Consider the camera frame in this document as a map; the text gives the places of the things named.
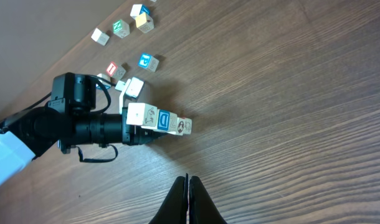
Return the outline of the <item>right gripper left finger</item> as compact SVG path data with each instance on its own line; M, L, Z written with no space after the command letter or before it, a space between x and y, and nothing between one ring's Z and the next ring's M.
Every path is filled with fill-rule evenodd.
M188 211L188 174L175 179L150 224L186 224Z

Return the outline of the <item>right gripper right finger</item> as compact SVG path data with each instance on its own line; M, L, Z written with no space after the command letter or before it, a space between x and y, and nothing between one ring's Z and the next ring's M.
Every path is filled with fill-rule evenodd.
M198 176L189 181L189 223L227 224Z

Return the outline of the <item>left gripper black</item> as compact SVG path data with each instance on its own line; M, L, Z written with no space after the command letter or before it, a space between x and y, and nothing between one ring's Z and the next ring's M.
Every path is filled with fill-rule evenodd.
M128 108L122 108L122 143L128 146L144 145L160 138L162 133L127 124Z

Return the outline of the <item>white block blue bottom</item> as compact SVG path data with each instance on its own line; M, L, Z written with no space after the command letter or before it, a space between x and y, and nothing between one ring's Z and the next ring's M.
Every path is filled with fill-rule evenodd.
M156 120L156 125L151 127L151 126L141 126L143 129L150 129L156 132L160 133L169 133L176 135L176 130L177 130L177 115L163 110L160 111L160 109L157 109L157 120Z

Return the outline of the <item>white block blue base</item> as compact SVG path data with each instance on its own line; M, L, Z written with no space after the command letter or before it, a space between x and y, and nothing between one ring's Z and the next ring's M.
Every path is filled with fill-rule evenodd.
M109 75L106 75L106 74L103 74L103 73L99 73L97 75L97 77L99 77L99 81L101 84L104 85L104 87L108 90L112 87L111 85L111 77Z

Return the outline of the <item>white teal-edged block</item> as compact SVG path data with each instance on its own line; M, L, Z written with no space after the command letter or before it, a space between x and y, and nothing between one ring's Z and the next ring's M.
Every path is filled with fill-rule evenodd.
M183 118L184 121L184 131L183 134L191 134L192 131L192 120L189 118Z

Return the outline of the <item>red L block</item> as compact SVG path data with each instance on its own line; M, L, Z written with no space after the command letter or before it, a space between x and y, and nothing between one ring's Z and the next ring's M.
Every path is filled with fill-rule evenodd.
M118 65L115 62L110 62L106 72L110 77L116 80L121 80L124 77L126 70L121 65Z

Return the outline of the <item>white block red edge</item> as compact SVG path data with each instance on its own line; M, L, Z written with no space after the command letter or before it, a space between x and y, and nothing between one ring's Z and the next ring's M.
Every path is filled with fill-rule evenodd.
M147 103L129 103L126 124L135 126L155 127L158 109Z

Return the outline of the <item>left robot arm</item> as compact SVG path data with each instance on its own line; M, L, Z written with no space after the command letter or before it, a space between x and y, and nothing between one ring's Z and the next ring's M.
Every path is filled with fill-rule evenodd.
M148 144L162 133L133 125L128 108L119 114L96 110L96 88L111 97L107 80L95 75L65 73L54 78L45 106L34 103L0 121L0 185L39 158L54 144L68 154L71 148L98 144L101 148Z

